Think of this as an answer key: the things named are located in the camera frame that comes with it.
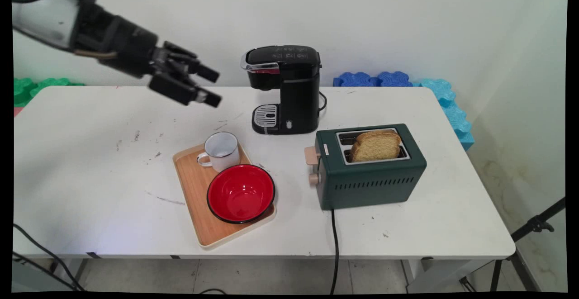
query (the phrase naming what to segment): green toaster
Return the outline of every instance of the green toaster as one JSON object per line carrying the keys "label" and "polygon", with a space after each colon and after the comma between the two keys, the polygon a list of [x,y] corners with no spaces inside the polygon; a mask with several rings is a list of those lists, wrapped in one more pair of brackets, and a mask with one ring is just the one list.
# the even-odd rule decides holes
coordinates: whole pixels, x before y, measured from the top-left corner
{"label": "green toaster", "polygon": [[[381,129],[400,136],[399,156],[351,162],[350,150],[358,135]],[[322,210],[405,202],[426,169],[426,159],[405,124],[320,130],[315,146],[305,153]]]}

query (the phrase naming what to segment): coffee maker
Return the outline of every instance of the coffee maker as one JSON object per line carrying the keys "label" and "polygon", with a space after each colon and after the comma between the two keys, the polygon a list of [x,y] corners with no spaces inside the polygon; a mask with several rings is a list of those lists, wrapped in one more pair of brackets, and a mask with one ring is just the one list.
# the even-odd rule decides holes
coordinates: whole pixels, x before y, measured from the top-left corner
{"label": "coffee maker", "polygon": [[279,89],[278,104],[260,105],[252,127],[260,134],[303,134],[318,128],[320,54],[308,46],[266,46],[242,56],[254,89]]}

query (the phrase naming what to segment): white table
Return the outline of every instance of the white table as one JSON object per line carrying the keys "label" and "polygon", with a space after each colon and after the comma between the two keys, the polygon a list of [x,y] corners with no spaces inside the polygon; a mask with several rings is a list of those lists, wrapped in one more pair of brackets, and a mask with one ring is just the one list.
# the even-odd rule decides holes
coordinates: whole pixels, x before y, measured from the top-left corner
{"label": "white table", "polygon": [[[223,96],[217,109],[186,107],[146,87],[42,90],[14,119],[14,222],[66,258],[332,257],[329,212],[320,209],[304,161],[315,133],[266,136],[252,130],[252,110],[278,103],[278,90],[210,89]],[[341,258],[408,260],[410,266],[426,256],[452,260],[413,280],[414,292],[442,285],[441,273],[455,278],[458,270],[472,272],[515,252],[430,90],[321,91],[328,104],[319,130],[405,123],[428,163],[407,202],[336,211]],[[271,172],[277,216],[207,251],[197,245],[172,155],[215,130],[235,134],[253,163]],[[13,239],[20,254],[46,256],[16,229]]]}

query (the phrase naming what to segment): red bowl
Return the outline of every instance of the red bowl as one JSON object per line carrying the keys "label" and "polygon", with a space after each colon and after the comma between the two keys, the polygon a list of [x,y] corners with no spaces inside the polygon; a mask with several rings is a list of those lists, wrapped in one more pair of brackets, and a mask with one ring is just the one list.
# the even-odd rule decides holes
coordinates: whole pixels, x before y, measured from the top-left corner
{"label": "red bowl", "polygon": [[209,210],[228,223],[247,223],[267,210],[275,185],[267,171],[253,165],[237,165],[220,172],[207,190]]}

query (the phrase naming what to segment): bread slice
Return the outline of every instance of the bread slice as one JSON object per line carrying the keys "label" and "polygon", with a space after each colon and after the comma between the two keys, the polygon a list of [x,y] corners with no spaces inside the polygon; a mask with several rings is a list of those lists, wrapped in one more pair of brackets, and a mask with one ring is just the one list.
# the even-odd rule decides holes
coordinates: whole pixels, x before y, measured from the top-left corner
{"label": "bread slice", "polygon": [[372,130],[356,138],[350,155],[352,162],[395,159],[400,152],[400,136],[393,130]]}

